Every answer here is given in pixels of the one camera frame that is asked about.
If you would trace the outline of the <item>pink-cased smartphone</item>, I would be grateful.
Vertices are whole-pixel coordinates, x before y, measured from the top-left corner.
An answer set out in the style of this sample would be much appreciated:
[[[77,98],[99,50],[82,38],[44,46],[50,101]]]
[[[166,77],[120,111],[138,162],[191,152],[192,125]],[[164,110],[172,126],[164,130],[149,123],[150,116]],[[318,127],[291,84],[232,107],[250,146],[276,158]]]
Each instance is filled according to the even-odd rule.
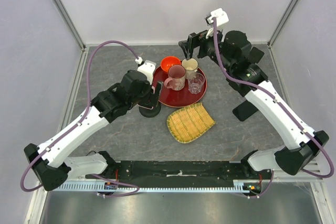
[[[145,98],[145,101],[142,102],[142,106],[145,107],[146,109],[153,109],[157,106],[158,104],[158,99],[155,94],[155,87],[151,86],[150,93],[148,94],[148,97]]]

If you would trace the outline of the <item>black folding phone stand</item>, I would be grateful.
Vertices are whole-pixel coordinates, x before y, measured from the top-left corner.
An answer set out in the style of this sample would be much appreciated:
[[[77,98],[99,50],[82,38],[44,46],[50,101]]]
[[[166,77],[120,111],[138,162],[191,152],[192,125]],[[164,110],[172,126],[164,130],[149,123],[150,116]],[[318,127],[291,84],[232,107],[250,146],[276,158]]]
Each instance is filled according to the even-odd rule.
[[[249,53],[249,61],[251,63],[259,63],[260,60],[263,58],[263,56],[265,55],[265,53],[261,50],[259,50],[256,47],[252,47],[250,53]]]

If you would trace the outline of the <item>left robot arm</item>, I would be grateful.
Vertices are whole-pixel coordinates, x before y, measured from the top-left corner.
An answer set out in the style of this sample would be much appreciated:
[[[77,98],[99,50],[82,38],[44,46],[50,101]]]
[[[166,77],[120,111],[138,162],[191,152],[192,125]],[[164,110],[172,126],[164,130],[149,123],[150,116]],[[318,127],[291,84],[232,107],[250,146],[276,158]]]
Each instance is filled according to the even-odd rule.
[[[57,135],[40,145],[28,144],[24,148],[28,169],[34,171],[46,191],[80,176],[111,178],[120,165],[106,151],[82,157],[70,157],[70,154],[95,132],[124,116],[136,105],[158,114],[162,87],[161,81],[153,87],[145,74],[129,70],[121,82],[89,100],[81,115]]]

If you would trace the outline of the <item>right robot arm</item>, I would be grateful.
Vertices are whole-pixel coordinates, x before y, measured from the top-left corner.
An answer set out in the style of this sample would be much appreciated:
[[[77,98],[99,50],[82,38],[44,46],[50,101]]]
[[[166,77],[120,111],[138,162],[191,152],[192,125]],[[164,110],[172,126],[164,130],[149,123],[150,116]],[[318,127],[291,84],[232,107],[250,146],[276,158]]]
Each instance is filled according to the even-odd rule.
[[[246,99],[233,109],[233,114],[244,121],[260,111],[284,142],[281,147],[250,152],[241,160],[241,174],[251,179],[261,170],[281,169],[296,175],[322,153],[330,171],[319,177],[331,177],[334,166],[323,148],[329,136],[325,131],[315,131],[305,124],[277,93],[267,75],[257,66],[264,53],[253,47],[241,31],[233,30],[225,35],[218,32],[209,37],[206,34],[206,31],[191,33],[187,40],[178,43],[185,58],[191,59],[195,48],[199,49],[198,58],[211,58],[225,71],[229,85]]]

